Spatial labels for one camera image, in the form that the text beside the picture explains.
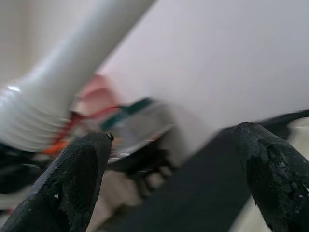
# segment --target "white plastic tube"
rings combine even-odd
[[[69,118],[74,95],[155,0],[101,0],[89,18],[29,74],[0,95],[0,141],[47,148]]]

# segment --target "white wall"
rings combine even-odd
[[[32,64],[93,6],[30,1]],[[220,127],[309,108],[308,15],[306,0],[158,0],[99,72],[127,102],[167,101],[187,154]]]
[[[0,1],[0,86],[24,71],[24,7],[24,0]]]

